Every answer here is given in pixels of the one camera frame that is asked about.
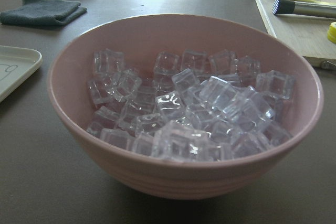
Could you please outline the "clear ice cubes pile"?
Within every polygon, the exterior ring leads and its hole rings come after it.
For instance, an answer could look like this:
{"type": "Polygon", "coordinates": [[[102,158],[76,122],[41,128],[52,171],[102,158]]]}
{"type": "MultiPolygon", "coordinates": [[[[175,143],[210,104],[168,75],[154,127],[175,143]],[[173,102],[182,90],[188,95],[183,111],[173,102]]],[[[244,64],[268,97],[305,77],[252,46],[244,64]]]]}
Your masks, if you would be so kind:
{"type": "Polygon", "coordinates": [[[233,51],[161,52],[140,77],[123,53],[93,55],[87,87],[96,111],[87,132],[116,147],[179,162],[215,162],[283,144],[295,78],[233,51]]]}

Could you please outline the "pink bowl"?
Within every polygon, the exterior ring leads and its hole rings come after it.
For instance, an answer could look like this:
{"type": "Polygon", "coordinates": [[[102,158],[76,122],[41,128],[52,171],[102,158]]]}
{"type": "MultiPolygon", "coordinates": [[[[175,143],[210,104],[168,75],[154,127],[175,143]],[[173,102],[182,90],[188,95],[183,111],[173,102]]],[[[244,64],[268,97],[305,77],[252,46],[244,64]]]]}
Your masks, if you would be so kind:
{"type": "Polygon", "coordinates": [[[159,14],[96,26],[72,40],[54,59],[48,93],[59,118],[90,158],[121,183],[169,199],[205,199],[251,184],[276,166],[312,131],[323,109],[320,79],[305,58],[276,38],[251,27],[212,17],[159,14]],[[269,151],[223,162],[180,163],[131,153],[86,131],[93,106],[86,88],[95,51],[114,49],[143,75],[152,72],[161,51],[186,48],[214,53],[222,49],[261,61],[262,71],[295,76],[293,102],[283,117],[292,137],[269,151]]]}

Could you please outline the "steel muddler black tip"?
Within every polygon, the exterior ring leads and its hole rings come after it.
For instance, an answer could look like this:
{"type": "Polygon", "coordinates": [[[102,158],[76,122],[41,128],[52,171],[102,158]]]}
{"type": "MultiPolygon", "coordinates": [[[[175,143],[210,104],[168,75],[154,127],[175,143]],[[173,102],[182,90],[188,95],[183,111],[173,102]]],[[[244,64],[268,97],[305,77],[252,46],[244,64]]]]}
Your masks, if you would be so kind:
{"type": "Polygon", "coordinates": [[[335,6],[292,0],[274,0],[272,5],[274,15],[295,14],[323,18],[335,18],[335,6]]]}

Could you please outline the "bamboo cutting board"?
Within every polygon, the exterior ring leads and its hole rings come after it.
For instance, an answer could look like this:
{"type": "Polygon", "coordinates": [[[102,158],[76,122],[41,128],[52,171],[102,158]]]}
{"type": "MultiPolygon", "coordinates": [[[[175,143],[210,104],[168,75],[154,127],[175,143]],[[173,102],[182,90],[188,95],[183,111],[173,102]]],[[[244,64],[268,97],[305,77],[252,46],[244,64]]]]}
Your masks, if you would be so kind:
{"type": "Polygon", "coordinates": [[[305,57],[314,67],[324,61],[335,63],[335,44],[327,38],[334,19],[295,14],[275,16],[272,13],[274,0],[255,1],[269,35],[305,57]]]}

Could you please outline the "cream serving tray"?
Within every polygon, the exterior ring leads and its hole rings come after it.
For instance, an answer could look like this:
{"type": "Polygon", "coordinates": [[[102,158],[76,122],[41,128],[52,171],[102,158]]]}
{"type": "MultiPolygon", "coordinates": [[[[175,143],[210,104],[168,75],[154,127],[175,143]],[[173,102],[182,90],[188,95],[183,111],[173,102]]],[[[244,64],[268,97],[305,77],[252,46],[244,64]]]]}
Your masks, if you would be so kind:
{"type": "Polygon", "coordinates": [[[1,102],[29,78],[42,61],[42,54],[37,50],[1,46],[1,102]]]}

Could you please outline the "grey folded cloth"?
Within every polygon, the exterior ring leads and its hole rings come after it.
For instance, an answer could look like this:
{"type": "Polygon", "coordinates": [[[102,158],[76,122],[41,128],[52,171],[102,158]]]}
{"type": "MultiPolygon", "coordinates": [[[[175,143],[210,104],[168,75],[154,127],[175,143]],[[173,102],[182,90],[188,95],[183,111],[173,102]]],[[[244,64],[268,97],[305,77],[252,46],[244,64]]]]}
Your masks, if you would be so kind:
{"type": "Polygon", "coordinates": [[[1,24],[64,26],[86,12],[78,1],[22,0],[22,6],[17,9],[1,12],[1,24]]]}

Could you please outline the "yellow lemon half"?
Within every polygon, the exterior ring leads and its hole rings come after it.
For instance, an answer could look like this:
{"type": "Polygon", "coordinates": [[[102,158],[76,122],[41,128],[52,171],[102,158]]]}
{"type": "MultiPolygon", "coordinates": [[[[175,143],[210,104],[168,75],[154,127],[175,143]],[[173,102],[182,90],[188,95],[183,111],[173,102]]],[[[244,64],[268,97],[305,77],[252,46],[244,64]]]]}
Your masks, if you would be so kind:
{"type": "Polygon", "coordinates": [[[327,31],[327,39],[336,44],[336,22],[332,22],[327,31]]]}

